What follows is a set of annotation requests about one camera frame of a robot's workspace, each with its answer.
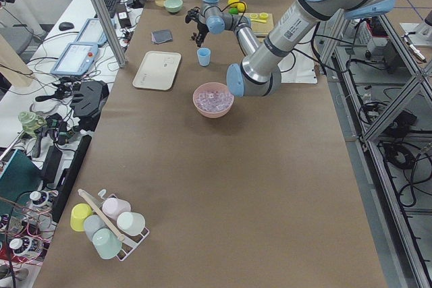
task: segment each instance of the green object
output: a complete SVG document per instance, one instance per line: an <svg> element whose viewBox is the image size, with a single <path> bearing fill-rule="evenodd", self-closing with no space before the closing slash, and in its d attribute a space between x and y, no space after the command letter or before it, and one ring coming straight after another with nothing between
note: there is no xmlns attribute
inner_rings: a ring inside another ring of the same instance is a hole
<svg viewBox="0 0 432 288"><path fill-rule="evenodd" d="M228 12L230 14L232 14L232 15L237 15L238 14L238 9L237 8L230 8Z"/></svg>
<svg viewBox="0 0 432 288"><path fill-rule="evenodd" d="M16 150L0 174L0 196L15 201L22 192L37 190L42 182L40 174L41 170L24 153ZM18 200L18 204L24 206L28 201L28 194L24 194ZM0 214L9 214L11 208L11 204L0 202ZM22 211L15 208L12 215L20 219Z"/></svg>
<svg viewBox="0 0 432 288"><path fill-rule="evenodd" d="M169 13L177 13L183 7L183 1L182 0L165 0L163 5L165 6L166 10Z"/></svg>
<svg viewBox="0 0 432 288"><path fill-rule="evenodd" d="M34 131L47 123L42 116L30 111L22 111L18 115L18 120L22 124L22 129L33 138L37 137Z"/></svg>

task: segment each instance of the pink cup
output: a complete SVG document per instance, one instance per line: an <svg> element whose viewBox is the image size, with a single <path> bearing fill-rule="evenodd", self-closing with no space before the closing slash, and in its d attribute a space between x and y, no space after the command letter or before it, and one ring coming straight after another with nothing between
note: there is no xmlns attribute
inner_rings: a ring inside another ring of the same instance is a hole
<svg viewBox="0 0 432 288"><path fill-rule="evenodd" d="M108 198L102 205L103 213L114 221L117 220L121 213L130 212L130 209L129 202L118 198Z"/></svg>

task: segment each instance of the sticker label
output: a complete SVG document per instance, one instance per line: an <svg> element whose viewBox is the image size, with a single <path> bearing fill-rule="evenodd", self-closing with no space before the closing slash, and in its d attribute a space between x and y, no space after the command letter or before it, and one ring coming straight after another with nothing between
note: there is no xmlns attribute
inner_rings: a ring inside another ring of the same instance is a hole
<svg viewBox="0 0 432 288"><path fill-rule="evenodd" d="M290 42L294 42L298 35L300 35L303 30L309 26L306 20L302 19L300 13L295 12L295 8L291 7L285 12L279 21L279 27L284 32L283 37L285 37Z"/></svg>

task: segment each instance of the blue cup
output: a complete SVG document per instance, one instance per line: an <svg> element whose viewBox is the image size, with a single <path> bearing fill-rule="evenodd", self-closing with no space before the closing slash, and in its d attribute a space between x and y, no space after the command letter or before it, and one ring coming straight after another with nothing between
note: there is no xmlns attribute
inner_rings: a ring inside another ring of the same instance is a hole
<svg viewBox="0 0 432 288"><path fill-rule="evenodd" d="M197 50L196 54L198 55L198 62L201 66L206 67L210 64L210 49L202 47Z"/></svg>

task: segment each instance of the white cup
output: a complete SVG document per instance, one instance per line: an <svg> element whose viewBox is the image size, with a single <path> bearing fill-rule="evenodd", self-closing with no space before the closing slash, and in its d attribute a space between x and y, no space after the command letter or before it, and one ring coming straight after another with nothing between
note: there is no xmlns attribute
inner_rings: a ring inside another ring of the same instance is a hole
<svg viewBox="0 0 432 288"><path fill-rule="evenodd" d="M110 219L116 221L121 213L130 212L130 204L122 199L108 198L103 202L102 211Z"/></svg>
<svg viewBox="0 0 432 288"><path fill-rule="evenodd" d="M117 218L117 226L124 233L136 236L146 227L146 220L137 212L123 212Z"/></svg>
<svg viewBox="0 0 432 288"><path fill-rule="evenodd" d="M102 218L97 215L91 215L84 221L84 231L89 240L93 240L93 235L99 230L106 228L106 224L102 221Z"/></svg>

